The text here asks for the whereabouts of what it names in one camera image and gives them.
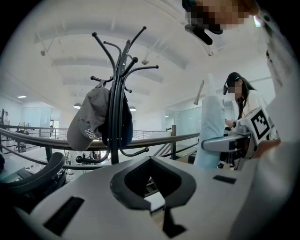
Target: black metal coat rack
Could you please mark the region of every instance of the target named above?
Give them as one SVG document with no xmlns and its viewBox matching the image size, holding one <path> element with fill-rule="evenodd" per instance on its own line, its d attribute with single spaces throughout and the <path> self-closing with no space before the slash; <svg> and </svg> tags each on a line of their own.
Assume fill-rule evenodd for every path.
<svg viewBox="0 0 300 240">
<path fill-rule="evenodd" d="M 128 54 L 131 46 L 133 43 L 136 41 L 136 39 L 141 35 L 141 33 L 147 29 L 146 27 L 143 27 L 142 30 L 139 31 L 139 33 L 134 37 L 132 41 L 127 40 L 126 45 L 124 47 L 124 50 L 121 51 L 121 49 L 112 43 L 109 42 L 102 42 L 99 37 L 97 36 L 96 32 L 92 33 L 92 36 L 96 39 L 96 41 L 100 44 L 106 55 L 108 56 L 111 65 L 112 65 L 112 70 L 113 70 L 113 76 L 110 77 L 108 80 L 102 80 L 99 78 L 96 78 L 94 76 L 91 76 L 91 80 L 95 80 L 98 82 L 101 82 L 102 84 L 106 84 L 108 82 L 112 82 L 112 87 L 111 87 L 111 96 L 110 96 L 110 105 L 108 109 L 108 140 L 107 140 L 107 153 L 103 158 L 93 161 L 93 163 L 96 162 L 102 162 L 104 159 L 108 158 L 109 153 L 111 154 L 111 161 L 112 164 L 116 164 L 119 162 L 119 155 L 118 155 L 118 150 L 120 152 L 127 156 L 127 157 L 134 157 L 137 156 L 143 152 L 149 151 L 149 148 L 145 148 L 141 151 L 138 151 L 133 154 L 127 154 L 123 151 L 122 149 L 122 144 L 121 144 L 121 133 L 122 133 L 122 110 L 123 110 L 123 101 L 124 101 L 124 91 L 128 91 L 129 93 L 132 92 L 132 90 L 129 90 L 125 86 L 125 81 L 127 80 L 128 76 L 130 76 L 133 72 L 143 70 L 143 69 L 151 69 L 151 68 L 158 68 L 158 66 L 149 66 L 149 67 L 138 67 L 135 69 L 131 68 L 133 67 L 134 64 L 138 62 L 137 57 L 132 57 Z M 119 57 L 117 60 L 117 63 L 114 62 L 111 54 L 107 50 L 104 44 L 113 46 L 118 49 L 119 51 Z M 126 62 L 127 58 L 131 59 L 131 62 L 128 64 L 126 67 Z"/>
</svg>

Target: gray baseball cap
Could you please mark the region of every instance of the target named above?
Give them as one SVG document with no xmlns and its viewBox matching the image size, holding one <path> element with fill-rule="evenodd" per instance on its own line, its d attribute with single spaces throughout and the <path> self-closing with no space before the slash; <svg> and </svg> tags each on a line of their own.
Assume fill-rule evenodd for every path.
<svg viewBox="0 0 300 240">
<path fill-rule="evenodd" d="M 101 83 L 87 93 L 67 131 L 67 142 L 76 151 L 85 151 L 94 139 L 102 136 L 102 126 L 108 115 L 109 90 Z"/>
</svg>

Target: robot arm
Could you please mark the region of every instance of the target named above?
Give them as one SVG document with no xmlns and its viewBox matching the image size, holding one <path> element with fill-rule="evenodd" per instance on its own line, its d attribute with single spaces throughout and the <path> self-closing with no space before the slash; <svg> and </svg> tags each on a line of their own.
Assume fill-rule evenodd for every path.
<svg viewBox="0 0 300 240">
<path fill-rule="evenodd" d="M 258 107 L 245 118 L 236 121 L 232 133 L 202 141 L 201 147 L 203 150 L 214 152 L 245 150 L 244 158 L 252 158 L 258 144 L 270 133 L 271 127 L 266 116 L 264 110 Z"/>
</svg>

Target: black chair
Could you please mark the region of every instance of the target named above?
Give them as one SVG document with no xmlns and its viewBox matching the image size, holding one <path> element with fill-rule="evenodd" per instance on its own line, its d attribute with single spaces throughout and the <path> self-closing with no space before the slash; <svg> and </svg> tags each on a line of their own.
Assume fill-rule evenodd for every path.
<svg viewBox="0 0 300 240">
<path fill-rule="evenodd" d="M 2 184 L 13 195 L 14 205 L 30 213 L 41 200 L 65 184 L 66 171 L 57 175 L 64 163 L 65 156 L 55 152 L 48 164 L 36 174 L 19 174 L 23 178 L 20 181 Z"/>
</svg>

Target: dark hair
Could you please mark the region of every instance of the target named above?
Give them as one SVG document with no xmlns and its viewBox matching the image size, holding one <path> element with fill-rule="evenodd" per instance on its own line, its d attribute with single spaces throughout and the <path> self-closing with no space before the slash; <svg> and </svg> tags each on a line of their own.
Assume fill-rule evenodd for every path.
<svg viewBox="0 0 300 240">
<path fill-rule="evenodd" d="M 242 118 L 243 116 L 243 110 L 247 102 L 247 98 L 249 95 L 250 90 L 256 90 L 254 87 L 251 86 L 251 84 L 244 78 L 240 77 L 240 79 L 243 81 L 242 85 L 242 97 L 236 99 L 236 103 L 239 106 L 239 117 L 238 120 Z"/>
</svg>

